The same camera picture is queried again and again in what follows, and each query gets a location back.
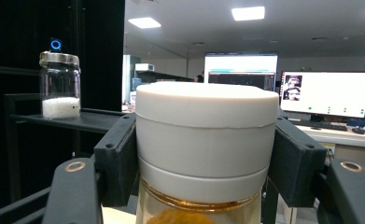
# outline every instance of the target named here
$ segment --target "screen display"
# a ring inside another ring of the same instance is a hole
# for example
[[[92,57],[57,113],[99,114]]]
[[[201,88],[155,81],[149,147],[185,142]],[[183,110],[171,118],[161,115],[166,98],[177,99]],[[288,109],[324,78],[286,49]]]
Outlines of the screen display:
[[[205,53],[204,82],[274,91],[277,59],[276,53]]]
[[[365,117],[365,72],[283,72],[280,107],[284,111]]]

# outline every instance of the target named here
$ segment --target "laboratory bench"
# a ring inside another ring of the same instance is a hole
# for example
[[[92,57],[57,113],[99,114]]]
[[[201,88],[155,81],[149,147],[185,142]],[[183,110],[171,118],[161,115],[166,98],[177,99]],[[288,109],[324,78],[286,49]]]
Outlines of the laboratory bench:
[[[103,207],[105,224],[135,224],[135,215],[111,207]]]
[[[347,132],[328,129],[316,130],[305,126],[297,127],[330,149],[335,158],[346,158],[365,163],[365,134],[353,133],[352,129],[355,127],[346,126]]]

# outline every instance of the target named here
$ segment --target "blue light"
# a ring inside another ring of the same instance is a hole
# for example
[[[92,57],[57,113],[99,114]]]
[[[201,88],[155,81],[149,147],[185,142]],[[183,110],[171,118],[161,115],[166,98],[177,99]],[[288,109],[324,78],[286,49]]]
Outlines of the blue light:
[[[51,41],[50,45],[53,49],[60,49],[61,48],[61,42],[59,40]]]

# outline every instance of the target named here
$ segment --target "white powder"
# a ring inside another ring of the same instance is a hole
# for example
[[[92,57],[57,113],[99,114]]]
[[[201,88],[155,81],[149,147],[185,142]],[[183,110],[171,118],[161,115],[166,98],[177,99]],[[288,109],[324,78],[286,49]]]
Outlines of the white powder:
[[[42,101],[45,119],[69,119],[80,115],[80,101],[75,97],[61,97]]]

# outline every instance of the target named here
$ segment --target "glass jar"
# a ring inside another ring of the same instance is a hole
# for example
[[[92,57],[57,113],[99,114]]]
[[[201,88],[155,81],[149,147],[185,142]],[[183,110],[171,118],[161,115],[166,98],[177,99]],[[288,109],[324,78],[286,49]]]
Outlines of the glass jar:
[[[156,191],[141,179],[136,224],[260,223],[260,193],[236,202],[196,203]]]
[[[259,224],[278,98],[238,85],[138,86],[136,224]]]
[[[40,95],[45,119],[80,116],[80,68],[75,55],[44,51],[40,54]]]

